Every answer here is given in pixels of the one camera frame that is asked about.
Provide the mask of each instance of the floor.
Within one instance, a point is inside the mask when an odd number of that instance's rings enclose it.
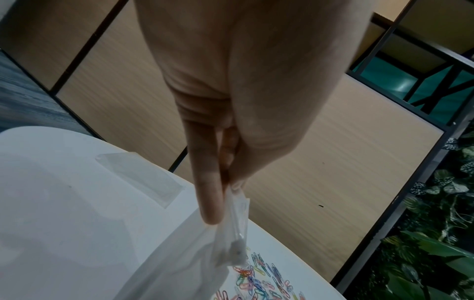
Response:
[[[20,126],[87,130],[0,52],[0,132]]]

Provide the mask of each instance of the round white table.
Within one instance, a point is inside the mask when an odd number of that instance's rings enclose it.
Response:
[[[171,173],[184,189],[164,209],[96,161],[120,152],[63,129],[0,134],[0,300],[112,300],[198,209],[193,185]],[[213,299],[344,299],[251,221],[247,246],[258,286],[234,268]]]

